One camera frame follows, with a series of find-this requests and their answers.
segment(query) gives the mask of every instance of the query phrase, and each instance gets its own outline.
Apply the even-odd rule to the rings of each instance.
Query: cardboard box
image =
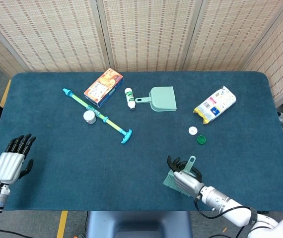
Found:
[[[84,92],[84,95],[99,108],[123,82],[123,76],[109,68]]]

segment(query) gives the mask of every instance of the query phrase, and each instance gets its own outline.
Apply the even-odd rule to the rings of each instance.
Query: table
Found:
[[[101,72],[20,73],[12,79],[0,119],[0,153],[21,134],[37,136],[28,159],[31,173],[11,186],[7,210],[154,211],[194,210],[193,200],[162,185],[167,156],[195,163],[203,182],[257,210],[283,211],[283,132],[267,78],[258,72],[123,72],[124,84],[88,125],[81,98]],[[236,103],[203,125],[193,109],[225,85]],[[124,89],[145,97],[152,87],[173,86],[177,111],[127,106]],[[196,126],[205,145],[188,133]]]

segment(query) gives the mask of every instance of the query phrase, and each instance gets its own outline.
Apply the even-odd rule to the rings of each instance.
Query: green bottle cap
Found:
[[[201,144],[201,145],[205,144],[206,141],[207,141],[207,139],[206,139],[203,135],[199,135],[199,136],[197,137],[197,142],[198,142],[199,144]]]

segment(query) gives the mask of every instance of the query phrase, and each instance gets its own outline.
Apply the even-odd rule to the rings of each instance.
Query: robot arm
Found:
[[[214,187],[205,186],[201,179],[197,180],[192,173],[175,171],[174,178],[176,184],[192,195],[195,201],[201,199],[204,204],[217,210],[233,224],[239,227],[254,224],[248,238],[283,238],[283,221],[277,223],[268,216],[253,212],[253,209],[251,211]]]
[[[28,155],[36,137],[31,134],[20,136],[10,141],[5,152],[0,155],[0,215],[10,195],[9,186],[18,179],[30,173],[33,160],[30,160],[25,170],[21,171],[22,164]]]

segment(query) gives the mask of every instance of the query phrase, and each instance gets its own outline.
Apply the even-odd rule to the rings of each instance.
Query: mint green dustpan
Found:
[[[151,109],[156,112],[177,110],[173,87],[153,87],[147,98],[136,98],[136,103],[150,103]]]

